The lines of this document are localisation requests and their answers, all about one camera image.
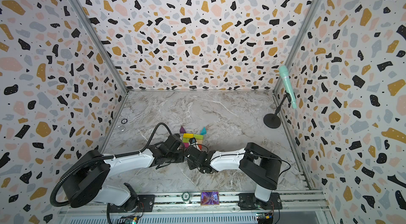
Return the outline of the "purple triangular block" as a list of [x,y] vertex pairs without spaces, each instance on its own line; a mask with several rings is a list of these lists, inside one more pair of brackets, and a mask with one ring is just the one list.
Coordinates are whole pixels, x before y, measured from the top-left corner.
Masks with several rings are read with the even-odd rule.
[[181,134],[186,134],[187,133],[183,126],[181,126],[181,128],[180,128],[180,133]]

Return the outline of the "teal triangular block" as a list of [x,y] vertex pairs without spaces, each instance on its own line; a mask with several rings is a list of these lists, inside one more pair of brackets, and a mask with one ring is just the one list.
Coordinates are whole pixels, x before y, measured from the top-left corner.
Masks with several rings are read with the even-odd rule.
[[201,133],[200,133],[200,134],[201,134],[201,135],[206,135],[206,134],[207,134],[207,130],[206,130],[205,127],[201,130]]

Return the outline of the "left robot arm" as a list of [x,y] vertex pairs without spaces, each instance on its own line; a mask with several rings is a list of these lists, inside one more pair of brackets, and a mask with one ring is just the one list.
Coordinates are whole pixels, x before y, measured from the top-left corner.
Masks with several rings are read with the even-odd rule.
[[61,177],[50,194],[50,204],[79,208],[96,202],[105,203],[108,208],[117,206],[126,212],[138,209],[140,197],[131,185],[115,187],[106,180],[130,170],[158,169],[183,162],[185,146],[179,134],[170,133],[163,142],[152,144],[151,141],[148,139],[141,150],[122,154],[89,151]]

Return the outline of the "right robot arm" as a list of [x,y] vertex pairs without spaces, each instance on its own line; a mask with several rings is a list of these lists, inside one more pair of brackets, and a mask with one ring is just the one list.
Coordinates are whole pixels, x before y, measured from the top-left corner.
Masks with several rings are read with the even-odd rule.
[[279,177],[291,169],[291,164],[260,145],[247,143],[245,148],[237,151],[210,151],[191,138],[189,143],[184,143],[184,157],[190,170],[197,169],[202,174],[237,170],[251,178],[256,183],[255,192],[240,195],[239,207],[242,210],[281,208],[272,200],[272,192],[277,189]]

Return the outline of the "round green white badge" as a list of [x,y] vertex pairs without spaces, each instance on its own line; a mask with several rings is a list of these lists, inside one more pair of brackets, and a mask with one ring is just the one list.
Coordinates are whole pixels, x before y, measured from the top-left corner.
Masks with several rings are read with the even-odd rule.
[[181,196],[181,199],[184,203],[189,203],[190,202],[190,194],[188,192],[184,192]]

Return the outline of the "colourful picture card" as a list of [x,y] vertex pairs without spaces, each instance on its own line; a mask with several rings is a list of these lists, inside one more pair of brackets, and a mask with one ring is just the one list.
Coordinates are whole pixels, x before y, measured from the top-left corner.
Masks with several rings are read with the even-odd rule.
[[201,206],[217,206],[220,204],[218,191],[203,191],[200,196]]

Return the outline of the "black microphone stand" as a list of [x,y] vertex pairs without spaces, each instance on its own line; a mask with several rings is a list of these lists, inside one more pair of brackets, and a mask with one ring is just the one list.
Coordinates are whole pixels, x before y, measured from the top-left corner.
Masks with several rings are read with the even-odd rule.
[[285,92],[280,104],[277,106],[275,113],[273,114],[266,114],[263,118],[264,124],[271,129],[277,129],[281,126],[281,119],[278,116],[278,113],[281,111],[282,104],[284,101],[288,99],[288,101],[291,101],[291,96],[289,93]]

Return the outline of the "mint green microphone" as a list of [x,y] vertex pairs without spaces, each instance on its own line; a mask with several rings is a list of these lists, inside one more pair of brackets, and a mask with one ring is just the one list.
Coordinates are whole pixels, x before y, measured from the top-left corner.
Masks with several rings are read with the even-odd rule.
[[285,87],[285,92],[289,96],[289,101],[291,103],[291,106],[293,109],[297,108],[297,101],[296,101],[296,96],[292,87],[292,84],[290,82],[290,76],[289,76],[289,71],[288,68],[283,65],[279,68],[279,74],[280,74],[280,79],[282,80],[284,87]]

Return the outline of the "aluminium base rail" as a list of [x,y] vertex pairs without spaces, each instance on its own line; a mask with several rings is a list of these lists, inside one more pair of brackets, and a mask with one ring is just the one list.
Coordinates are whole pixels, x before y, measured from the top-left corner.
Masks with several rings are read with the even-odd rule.
[[199,192],[188,192],[189,203],[182,193],[144,195],[149,202],[134,213],[118,212],[101,203],[81,208],[63,207],[57,224],[333,224],[334,220],[321,191],[276,191],[274,201],[281,208],[242,210],[242,192],[220,192],[220,204],[201,206]]

